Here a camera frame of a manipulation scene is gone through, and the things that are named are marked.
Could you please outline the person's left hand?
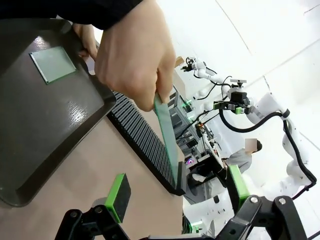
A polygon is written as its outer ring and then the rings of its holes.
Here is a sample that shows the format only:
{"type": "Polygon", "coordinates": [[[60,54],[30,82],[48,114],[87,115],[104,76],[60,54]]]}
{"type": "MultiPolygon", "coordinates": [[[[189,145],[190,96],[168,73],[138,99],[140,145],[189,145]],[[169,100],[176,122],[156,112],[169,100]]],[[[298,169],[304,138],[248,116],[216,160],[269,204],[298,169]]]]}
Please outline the person's left hand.
{"type": "Polygon", "coordinates": [[[72,28],[82,43],[82,49],[78,52],[78,55],[84,60],[91,57],[95,61],[98,49],[96,46],[94,27],[91,24],[73,23],[72,28]]]}

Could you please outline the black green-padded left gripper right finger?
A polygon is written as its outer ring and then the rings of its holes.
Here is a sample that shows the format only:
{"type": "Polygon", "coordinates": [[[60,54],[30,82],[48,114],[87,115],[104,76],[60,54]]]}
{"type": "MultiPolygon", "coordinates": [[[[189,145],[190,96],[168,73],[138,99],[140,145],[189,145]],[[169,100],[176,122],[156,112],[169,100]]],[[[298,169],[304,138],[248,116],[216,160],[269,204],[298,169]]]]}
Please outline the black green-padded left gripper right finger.
{"type": "Polygon", "coordinates": [[[308,238],[291,197],[270,201],[251,195],[236,165],[227,168],[226,187],[234,217],[217,234],[218,240],[246,240],[253,228],[264,228],[272,240],[308,238]]]}

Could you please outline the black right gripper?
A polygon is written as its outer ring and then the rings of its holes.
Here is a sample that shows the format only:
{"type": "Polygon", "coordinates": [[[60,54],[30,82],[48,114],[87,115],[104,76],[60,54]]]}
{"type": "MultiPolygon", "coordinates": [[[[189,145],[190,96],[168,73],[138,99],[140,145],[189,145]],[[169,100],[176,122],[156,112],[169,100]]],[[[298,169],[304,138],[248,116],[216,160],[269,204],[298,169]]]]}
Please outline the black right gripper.
{"type": "Polygon", "coordinates": [[[251,102],[246,92],[234,91],[230,95],[230,101],[214,101],[214,110],[230,110],[236,115],[249,114],[251,112],[251,102]]]}

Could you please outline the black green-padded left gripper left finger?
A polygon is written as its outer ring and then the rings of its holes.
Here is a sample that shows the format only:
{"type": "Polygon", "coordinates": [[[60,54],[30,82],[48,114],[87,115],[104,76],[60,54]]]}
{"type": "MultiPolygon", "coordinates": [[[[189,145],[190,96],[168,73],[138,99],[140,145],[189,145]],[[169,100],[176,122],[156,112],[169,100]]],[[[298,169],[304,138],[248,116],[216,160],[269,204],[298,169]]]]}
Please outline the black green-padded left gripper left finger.
{"type": "Polygon", "coordinates": [[[129,237],[121,227],[131,197],[131,187],[125,173],[118,174],[101,204],[82,212],[68,210],[59,226],[56,240],[94,240],[102,236],[105,240],[127,240],[129,237]]]}

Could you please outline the person's right hand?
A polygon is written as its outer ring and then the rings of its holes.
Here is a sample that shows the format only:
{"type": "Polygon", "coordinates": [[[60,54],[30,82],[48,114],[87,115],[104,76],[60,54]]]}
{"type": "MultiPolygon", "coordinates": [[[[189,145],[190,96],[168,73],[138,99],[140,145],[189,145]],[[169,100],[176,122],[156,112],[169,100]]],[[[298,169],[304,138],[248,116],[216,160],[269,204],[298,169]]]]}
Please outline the person's right hand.
{"type": "Polygon", "coordinates": [[[94,71],[100,82],[150,112],[155,95],[168,100],[175,64],[163,11],[156,1],[143,0],[103,32],[94,71]]]}

